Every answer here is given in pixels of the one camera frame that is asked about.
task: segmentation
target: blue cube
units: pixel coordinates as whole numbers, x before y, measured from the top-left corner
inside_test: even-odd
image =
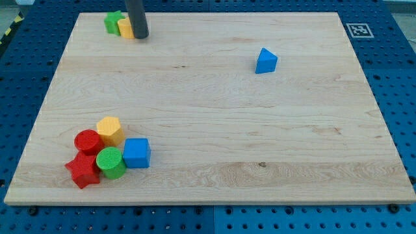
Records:
[[[276,69],[276,64],[278,63],[278,57],[273,55],[270,51],[265,48],[261,49],[259,58],[257,59],[257,66],[255,68],[255,73],[266,73],[274,72]]]
[[[125,140],[123,159],[128,168],[148,168],[150,166],[150,146],[146,138]]]

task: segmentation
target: yellow and black tape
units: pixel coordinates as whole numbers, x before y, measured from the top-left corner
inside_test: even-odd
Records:
[[[16,34],[17,30],[19,29],[22,21],[24,20],[21,13],[16,16],[10,27],[6,30],[5,34],[1,37],[0,40],[0,58],[6,52],[8,45],[11,43],[14,35]]]

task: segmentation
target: red cylinder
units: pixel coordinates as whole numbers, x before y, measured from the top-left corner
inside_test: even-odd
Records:
[[[73,143],[85,155],[97,155],[105,147],[98,133],[91,129],[78,133]]]

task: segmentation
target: red block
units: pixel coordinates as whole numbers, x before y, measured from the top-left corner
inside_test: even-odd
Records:
[[[78,152],[74,160],[65,164],[65,167],[71,172],[72,180],[80,189],[90,184],[99,183],[99,168],[96,164],[97,155],[86,155]]]
[[[86,155],[97,155],[104,149],[104,142],[94,130],[84,130],[75,137],[75,147]]]

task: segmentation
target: wooden table surface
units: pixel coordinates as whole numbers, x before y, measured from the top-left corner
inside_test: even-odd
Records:
[[[9,205],[416,200],[336,13],[149,13],[146,40],[107,34],[104,17],[80,14]],[[262,47],[276,72],[254,73]],[[104,116],[149,138],[151,167],[81,190],[64,164]]]

